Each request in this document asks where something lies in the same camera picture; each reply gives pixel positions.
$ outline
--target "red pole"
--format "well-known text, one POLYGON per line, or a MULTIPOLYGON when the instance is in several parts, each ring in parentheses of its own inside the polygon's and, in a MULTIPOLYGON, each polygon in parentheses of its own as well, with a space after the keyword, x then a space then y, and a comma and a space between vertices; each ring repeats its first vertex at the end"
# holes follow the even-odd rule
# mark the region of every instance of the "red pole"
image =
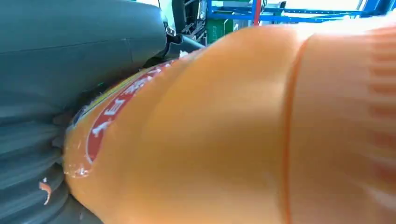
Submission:
POLYGON ((255 11, 255 20, 253 23, 255 26, 259 25, 260 11, 261 11, 261 0, 257 0, 256 1, 256 11, 255 11))

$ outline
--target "green box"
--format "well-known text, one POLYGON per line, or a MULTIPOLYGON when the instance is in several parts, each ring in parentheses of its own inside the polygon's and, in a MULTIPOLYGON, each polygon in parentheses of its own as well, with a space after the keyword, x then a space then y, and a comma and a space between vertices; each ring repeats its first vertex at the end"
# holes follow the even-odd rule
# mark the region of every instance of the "green box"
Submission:
POLYGON ((206 31, 208 44, 216 42, 221 37, 233 32, 234 22, 229 19, 207 19, 206 31))

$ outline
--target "red label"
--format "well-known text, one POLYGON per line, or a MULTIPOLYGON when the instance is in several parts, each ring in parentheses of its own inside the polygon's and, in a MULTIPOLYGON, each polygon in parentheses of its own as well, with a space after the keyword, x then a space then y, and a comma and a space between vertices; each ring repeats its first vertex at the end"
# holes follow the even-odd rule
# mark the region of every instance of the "red label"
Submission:
POLYGON ((115 121, 117 115, 128 101, 146 82, 153 79, 163 68, 169 67, 171 63, 172 62, 164 63, 148 70, 145 74, 137 78, 137 80, 124 87, 100 113, 90 129, 86 142, 86 155, 89 163, 95 161, 106 129, 115 121))

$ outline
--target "orange plastic bottle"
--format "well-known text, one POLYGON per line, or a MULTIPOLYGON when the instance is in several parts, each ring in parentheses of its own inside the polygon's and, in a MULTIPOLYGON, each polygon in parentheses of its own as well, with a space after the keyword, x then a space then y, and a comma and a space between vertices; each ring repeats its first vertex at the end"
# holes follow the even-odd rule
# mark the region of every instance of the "orange plastic bottle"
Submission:
POLYGON ((247 28, 85 108, 64 169, 106 224, 394 224, 392 18, 247 28))

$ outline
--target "blue metal shelf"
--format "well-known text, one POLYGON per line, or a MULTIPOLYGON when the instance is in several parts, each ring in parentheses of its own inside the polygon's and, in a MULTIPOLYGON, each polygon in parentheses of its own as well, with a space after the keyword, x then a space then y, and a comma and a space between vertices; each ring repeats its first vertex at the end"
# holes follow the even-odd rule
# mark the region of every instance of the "blue metal shelf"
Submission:
POLYGON ((215 7, 212 6, 212 0, 207 0, 208 18, 232 19, 232 20, 252 20, 254 21, 259 15, 259 21, 276 21, 276 22, 311 22, 320 23, 325 21, 340 20, 343 16, 370 17, 373 15, 386 14, 396 6, 396 0, 367 0, 362 11, 357 10, 312 10, 296 8, 271 8, 265 7, 260 13, 256 12, 257 1, 253 0, 251 7, 215 7), (261 15, 261 13, 273 13, 274 15, 261 15), (310 17, 292 17, 282 16, 281 13, 296 14, 317 14, 310 17))

